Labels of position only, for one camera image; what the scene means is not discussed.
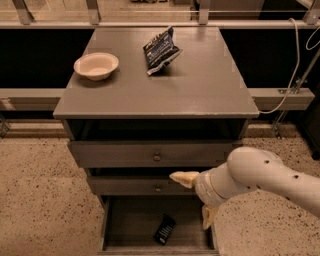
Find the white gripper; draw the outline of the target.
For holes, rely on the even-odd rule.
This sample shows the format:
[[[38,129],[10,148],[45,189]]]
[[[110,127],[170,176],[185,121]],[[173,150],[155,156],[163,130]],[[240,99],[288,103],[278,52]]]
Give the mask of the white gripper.
[[[202,207],[203,229],[207,230],[214,222],[215,215],[219,210],[218,206],[229,199],[227,192],[228,172],[224,168],[212,168],[200,174],[195,171],[177,171],[170,174],[169,177],[189,189],[194,186],[196,180],[196,194],[205,204]]]

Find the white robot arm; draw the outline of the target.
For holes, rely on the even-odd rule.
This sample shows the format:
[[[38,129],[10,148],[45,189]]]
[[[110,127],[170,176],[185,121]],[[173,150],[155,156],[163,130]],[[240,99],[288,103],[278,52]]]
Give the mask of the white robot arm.
[[[203,172],[177,171],[169,177],[186,188],[195,189],[204,203],[204,230],[212,225],[223,203],[257,189],[281,196],[320,217],[320,179],[292,170],[270,151],[239,147],[218,167]]]

